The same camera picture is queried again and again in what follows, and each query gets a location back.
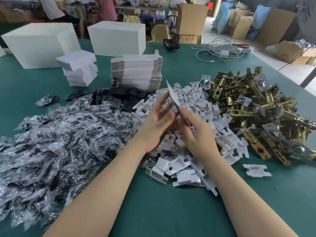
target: person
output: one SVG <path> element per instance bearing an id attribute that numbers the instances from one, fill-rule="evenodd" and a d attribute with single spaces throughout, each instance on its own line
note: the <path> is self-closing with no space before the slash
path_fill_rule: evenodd
<path id="1" fill-rule="evenodd" d="M 118 0 L 95 0 L 95 4 L 100 8 L 102 20 L 118 20 L 118 16 L 115 11 L 115 6 L 119 6 Z"/>
<path id="2" fill-rule="evenodd" d="M 43 237 L 108 236 L 141 159 L 158 145 L 161 135 L 176 123 L 186 147 L 200 160 L 215 182 L 237 236 L 297 237 L 220 155 L 209 123 L 185 107 L 180 107 L 194 127 L 192 133 L 184 119 L 176 118 L 171 110 L 172 103 L 161 108 L 168 96 L 166 92 L 156 101 L 134 138 L 65 207 Z"/>
<path id="3" fill-rule="evenodd" d="M 67 22 L 73 25 L 79 25 L 80 38 L 84 38 L 83 20 L 64 13 L 59 7 L 64 9 L 61 0 L 39 0 L 42 4 L 44 12 L 52 22 Z"/>

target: stack of flat boxes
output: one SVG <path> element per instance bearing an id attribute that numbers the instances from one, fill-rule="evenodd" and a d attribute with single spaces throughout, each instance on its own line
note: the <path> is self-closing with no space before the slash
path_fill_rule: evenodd
<path id="1" fill-rule="evenodd" d="M 96 57 L 88 51 L 74 53 L 56 58 L 63 68 L 64 75 L 71 86 L 87 87 L 97 76 Z"/>

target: pile of white inserts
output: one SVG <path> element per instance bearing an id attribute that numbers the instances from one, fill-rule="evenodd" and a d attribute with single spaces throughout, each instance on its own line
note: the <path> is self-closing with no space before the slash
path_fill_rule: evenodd
<path id="1" fill-rule="evenodd" d="M 150 96 L 147 101 L 141 100 L 133 107 L 135 109 L 133 114 L 139 119 L 140 123 L 142 123 L 148 116 L 155 101 L 168 90 L 170 93 L 174 93 L 170 94 L 165 105 L 170 101 L 173 101 L 176 104 L 178 103 L 189 110 L 192 110 L 196 115 L 199 115 L 203 120 L 212 125 L 216 143 L 222 147 L 221 154 L 227 163 L 232 165 L 241 157 L 249 158 L 247 150 L 248 143 L 246 139 L 243 137 L 239 139 L 228 126 L 232 117 L 228 114 L 220 115 L 219 107 L 217 105 L 212 105 L 211 102 L 207 101 L 207 93 L 203 90 L 203 86 L 200 86 L 200 82 L 191 82 L 190 86 L 185 86 L 183 88 L 180 84 L 175 83 L 173 89 L 159 89 L 154 95 Z M 175 112 L 178 111 L 175 105 L 172 109 Z M 187 152 L 182 140 L 182 135 L 176 127 L 167 132 L 159 148 L 151 154 L 157 156 L 159 151 L 172 150 L 174 147 L 178 150 L 181 149 L 183 153 Z M 247 174 L 253 177 L 269 176 L 270 174 L 264 171 L 264 173 L 258 173 L 260 165 L 245 165 L 245 168 L 249 170 L 247 171 Z M 204 170 L 199 160 L 190 153 L 181 155 L 174 160 L 168 160 L 161 155 L 152 169 L 146 167 L 146 174 L 162 184 L 167 184 L 166 181 L 168 181 L 168 178 L 165 177 L 166 174 L 172 178 L 177 178 L 177 181 L 173 182 L 173 186 L 184 184 L 204 186 L 207 190 L 211 190 L 214 195 L 218 195 L 211 176 Z"/>

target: black cable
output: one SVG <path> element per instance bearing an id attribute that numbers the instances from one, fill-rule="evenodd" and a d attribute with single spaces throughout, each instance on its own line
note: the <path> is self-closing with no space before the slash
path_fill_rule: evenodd
<path id="1" fill-rule="evenodd" d="M 293 60 L 293 61 L 291 61 L 291 62 L 285 64 L 283 67 L 285 67 L 285 66 L 287 66 L 288 64 L 291 64 L 292 62 L 296 61 L 301 55 L 299 55 L 295 60 Z"/>

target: pile of brass latches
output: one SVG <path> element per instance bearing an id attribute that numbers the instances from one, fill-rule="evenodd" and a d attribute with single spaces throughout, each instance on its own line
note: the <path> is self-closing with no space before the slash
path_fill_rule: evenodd
<path id="1" fill-rule="evenodd" d="M 208 99 L 217 103 L 221 113 L 233 117 L 231 127 L 240 128 L 239 134 L 262 159 L 271 158 L 266 147 L 284 165 L 293 159 L 310 162 L 316 158 L 316 152 L 304 145 L 316 123 L 296 114 L 296 99 L 279 92 L 278 85 L 269 85 L 262 67 L 256 67 L 254 73 L 248 68 L 244 76 L 219 72 L 214 82 L 202 79 L 201 83 L 210 83 L 205 89 Z"/>

